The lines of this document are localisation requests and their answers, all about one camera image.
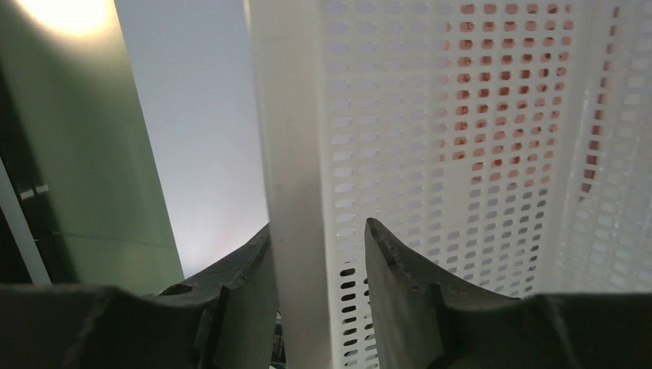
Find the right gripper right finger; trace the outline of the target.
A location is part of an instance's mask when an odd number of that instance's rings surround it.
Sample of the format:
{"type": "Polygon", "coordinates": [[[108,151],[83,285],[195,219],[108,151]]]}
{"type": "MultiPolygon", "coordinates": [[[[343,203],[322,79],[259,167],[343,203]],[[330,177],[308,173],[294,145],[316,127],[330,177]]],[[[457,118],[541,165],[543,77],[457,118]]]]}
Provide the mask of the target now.
{"type": "Polygon", "coordinates": [[[411,250],[379,220],[364,233],[383,368],[649,368],[651,296],[510,298],[411,250]]]}

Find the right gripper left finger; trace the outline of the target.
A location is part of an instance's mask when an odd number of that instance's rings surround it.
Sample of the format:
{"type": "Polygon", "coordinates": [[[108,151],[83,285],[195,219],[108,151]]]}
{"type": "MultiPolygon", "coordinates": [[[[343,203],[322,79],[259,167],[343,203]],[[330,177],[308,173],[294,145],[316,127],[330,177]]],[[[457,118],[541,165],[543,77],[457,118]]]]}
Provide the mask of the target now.
{"type": "Polygon", "coordinates": [[[278,311],[271,236],[160,294],[1,287],[3,368],[266,368],[278,311]]]}

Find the clear white plastic tray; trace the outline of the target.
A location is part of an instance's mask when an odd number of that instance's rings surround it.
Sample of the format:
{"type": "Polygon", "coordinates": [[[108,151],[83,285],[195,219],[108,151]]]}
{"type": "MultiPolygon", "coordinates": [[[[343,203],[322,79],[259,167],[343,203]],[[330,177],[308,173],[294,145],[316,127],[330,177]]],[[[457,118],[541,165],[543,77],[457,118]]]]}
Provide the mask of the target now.
{"type": "Polygon", "coordinates": [[[366,221],[513,298],[651,292],[649,1],[247,1],[290,368],[387,368],[366,221]]]}

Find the green mesh waste bin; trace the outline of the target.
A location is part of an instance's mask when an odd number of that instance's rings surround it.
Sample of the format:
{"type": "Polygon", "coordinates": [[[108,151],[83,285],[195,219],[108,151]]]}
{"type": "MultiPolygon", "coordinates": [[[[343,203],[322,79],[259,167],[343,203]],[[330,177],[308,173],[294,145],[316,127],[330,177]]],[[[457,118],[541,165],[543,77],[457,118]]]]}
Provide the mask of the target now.
{"type": "Polygon", "coordinates": [[[1,203],[35,284],[183,279],[113,1],[1,3],[1,203]]]}

